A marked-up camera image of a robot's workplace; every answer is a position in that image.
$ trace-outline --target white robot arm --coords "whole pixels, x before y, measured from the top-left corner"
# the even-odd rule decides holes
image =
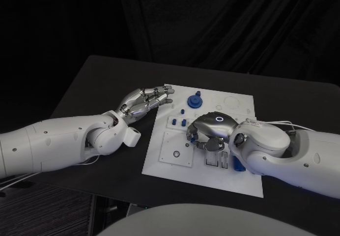
[[[197,131],[210,137],[195,141]],[[290,185],[340,199],[340,135],[309,130],[282,131],[247,119],[240,124],[223,113],[200,116],[187,129],[200,149],[230,154],[256,175],[273,176]]]
[[[128,127],[146,112],[171,103],[171,86],[136,89],[118,109],[102,115],[56,118],[0,134],[0,178],[61,169],[92,156],[133,147],[139,132]]]

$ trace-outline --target table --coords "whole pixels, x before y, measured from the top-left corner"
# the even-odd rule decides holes
[[[340,88],[335,85],[90,56],[64,93],[51,118],[115,110],[135,88],[164,83],[253,96],[259,120],[289,120],[316,131],[340,134]],[[132,124],[141,132],[97,162],[40,173],[31,181],[149,207],[210,204],[246,210],[316,235],[340,231],[340,200],[262,177],[263,199],[141,174],[156,109]]]

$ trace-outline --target blue knob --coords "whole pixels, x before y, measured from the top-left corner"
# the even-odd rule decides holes
[[[231,157],[233,157],[233,170],[239,172],[246,171],[246,168],[243,167],[237,157],[236,156]]]
[[[200,91],[197,91],[195,94],[187,98],[187,105],[190,108],[195,109],[201,106],[201,103],[203,103],[203,100],[200,98]]]

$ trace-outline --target white platform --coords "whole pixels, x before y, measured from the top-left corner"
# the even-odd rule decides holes
[[[185,129],[190,122],[207,112],[221,112],[233,117],[237,122],[246,118],[254,119],[253,97],[249,95],[211,91],[198,88],[174,86],[171,104],[158,108],[152,135],[146,150],[142,174],[177,180],[185,183],[201,185],[220,190],[263,197],[260,176],[253,175],[247,170],[237,172],[233,170],[231,157],[221,157],[221,152],[207,153],[197,149],[185,141]],[[201,93],[201,107],[192,109],[187,106],[187,97],[194,95],[195,91]],[[198,141],[205,141],[207,137],[198,133]],[[179,156],[174,157],[172,153],[178,151]],[[218,165],[207,165],[217,158]]]

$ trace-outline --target hole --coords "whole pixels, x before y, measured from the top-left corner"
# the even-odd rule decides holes
[[[174,151],[174,152],[172,152],[172,156],[174,156],[174,157],[178,157],[178,155],[179,155],[178,151]]]

